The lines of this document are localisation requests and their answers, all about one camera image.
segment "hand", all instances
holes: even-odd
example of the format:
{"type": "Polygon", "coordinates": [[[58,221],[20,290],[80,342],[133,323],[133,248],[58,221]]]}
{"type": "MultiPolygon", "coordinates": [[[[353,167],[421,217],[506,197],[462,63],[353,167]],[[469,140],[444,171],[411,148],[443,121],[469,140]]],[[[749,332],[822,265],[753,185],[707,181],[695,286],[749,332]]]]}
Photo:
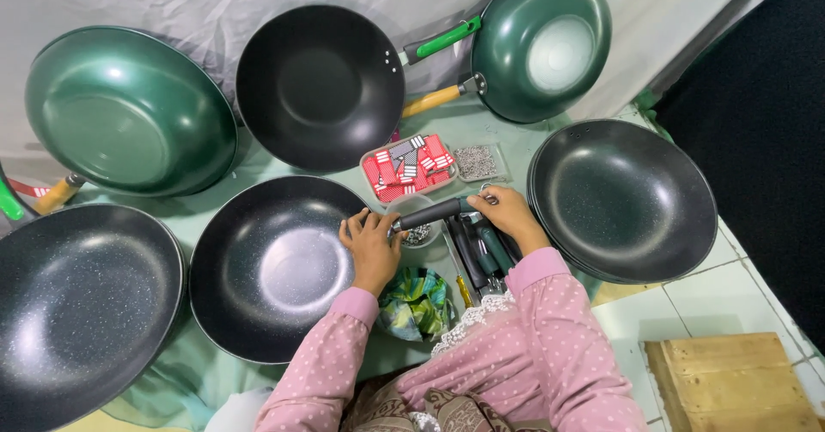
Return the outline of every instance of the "hand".
{"type": "Polygon", "coordinates": [[[391,213],[387,216],[370,213],[364,208],[356,216],[341,221],[338,238],[346,249],[352,253],[356,265],[356,279],[353,287],[362,288],[376,298],[381,295],[384,286],[392,280],[401,259],[401,240],[407,232],[396,234],[387,240],[387,233],[393,221],[401,216],[391,213]]]}
{"type": "Polygon", "coordinates": [[[522,256],[550,246],[544,229],[535,220],[527,200],[519,192],[508,187],[490,185],[479,195],[468,196],[467,202],[487,216],[494,226],[515,239],[522,256]],[[488,195],[495,196],[498,205],[487,203],[484,197],[488,195]]]}

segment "lace trim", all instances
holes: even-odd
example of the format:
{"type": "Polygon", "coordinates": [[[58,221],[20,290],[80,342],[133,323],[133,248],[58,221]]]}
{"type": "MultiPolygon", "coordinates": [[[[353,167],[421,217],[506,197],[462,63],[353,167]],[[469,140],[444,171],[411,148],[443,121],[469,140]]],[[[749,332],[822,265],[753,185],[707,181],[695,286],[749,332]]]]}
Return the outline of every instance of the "lace trim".
{"type": "Polygon", "coordinates": [[[481,306],[475,308],[468,308],[467,311],[461,315],[461,321],[452,330],[444,335],[441,335],[441,342],[437,343],[432,349],[430,355],[435,358],[437,355],[444,353],[461,343],[461,340],[467,336],[467,329],[471,325],[478,323],[487,324],[484,320],[484,315],[494,311],[506,311],[508,303],[515,303],[512,293],[508,290],[504,295],[487,295],[481,299],[481,306]]]}
{"type": "Polygon", "coordinates": [[[412,425],[415,426],[416,432],[441,432],[441,426],[438,425],[438,420],[428,413],[409,413],[412,425]]]}

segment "green frying pan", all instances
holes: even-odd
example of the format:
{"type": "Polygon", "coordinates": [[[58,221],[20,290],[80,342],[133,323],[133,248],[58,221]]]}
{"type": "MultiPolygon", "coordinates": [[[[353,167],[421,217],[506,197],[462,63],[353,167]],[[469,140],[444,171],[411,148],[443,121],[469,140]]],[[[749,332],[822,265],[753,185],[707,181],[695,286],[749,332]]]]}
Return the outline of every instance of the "green frying pan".
{"type": "MultiPolygon", "coordinates": [[[[232,108],[203,69],[124,27],[83,27],[43,48],[26,114],[58,162],[130,195],[198,192],[227,172],[238,145],[232,108]]],[[[62,182],[55,195],[64,201],[69,187],[77,190],[62,182]]]]}
{"type": "Polygon", "coordinates": [[[491,0],[459,27],[404,47],[402,62],[414,64],[474,32],[470,79],[409,101],[404,116],[467,92],[508,121],[556,116],[598,79],[612,25],[606,0],[491,0]]]}

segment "woman's left hand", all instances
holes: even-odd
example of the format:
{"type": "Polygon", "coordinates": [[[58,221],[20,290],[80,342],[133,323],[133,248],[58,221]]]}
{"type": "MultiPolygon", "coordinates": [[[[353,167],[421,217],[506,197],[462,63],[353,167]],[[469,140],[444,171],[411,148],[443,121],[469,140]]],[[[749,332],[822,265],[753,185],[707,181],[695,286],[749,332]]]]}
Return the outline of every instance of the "woman's left hand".
{"type": "Polygon", "coordinates": [[[352,253],[356,265],[356,278],[353,287],[362,288],[376,298],[381,295],[384,286],[392,280],[401,259],[401,240],[407,234],[402,232],[387,240],[387,233],[393,222],[401,216],[391,213],[387,216],[370,213],[364,208],[356,216],[341,221],[338,238],[346,249],[352,253]]]}

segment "black wok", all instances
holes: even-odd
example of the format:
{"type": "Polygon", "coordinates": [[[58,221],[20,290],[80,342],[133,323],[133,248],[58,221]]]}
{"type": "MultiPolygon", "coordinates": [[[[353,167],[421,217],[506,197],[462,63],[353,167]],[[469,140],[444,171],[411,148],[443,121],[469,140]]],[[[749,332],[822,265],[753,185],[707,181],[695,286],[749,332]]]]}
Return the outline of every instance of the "black wok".
{"type": "Polygon", "coordinates": [[[67,425],[123,392],[159,352],[183,295],[183,255],[139,210],[80,205],[37,217],[0,168],[0,424],[67,425]]]}
{"type": "Polygon", "coordinates": [[[677,279],[708,255],[716,202],[678,147],[624,121],[551,135],[527,174],[528,201],[566,259],[599,279],[677,279]]]}
{"type": "Polygon", "coordinates": [[[256,184],[227,202],[192,254],[192,312],[227,353],[289,363],[355,277],[338,227],[366,204],[315,176],[256,184]]]}
{"type": "Polygon", "coordinates": [[[298,168],[335,171],[386,144],[401,118],[405,82],[392,42],[340,6],[301,6],[263,25],[236,76],[249,131],[298,168]]]}

